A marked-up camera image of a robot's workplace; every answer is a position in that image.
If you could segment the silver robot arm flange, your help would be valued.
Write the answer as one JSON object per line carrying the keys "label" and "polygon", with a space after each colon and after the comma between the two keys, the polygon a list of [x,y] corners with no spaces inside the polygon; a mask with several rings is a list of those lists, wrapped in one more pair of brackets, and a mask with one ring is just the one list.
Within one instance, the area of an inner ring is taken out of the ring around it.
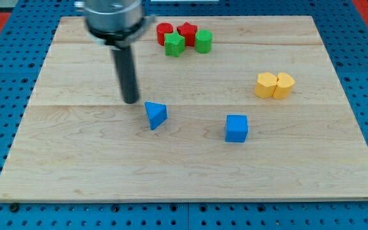
{"label": "silver robot arm flange", "polygon": [[145,15],[141,0],[77,0],[74,7],[84,14],[93,41],[114,50],[130,47],[156,19]]}

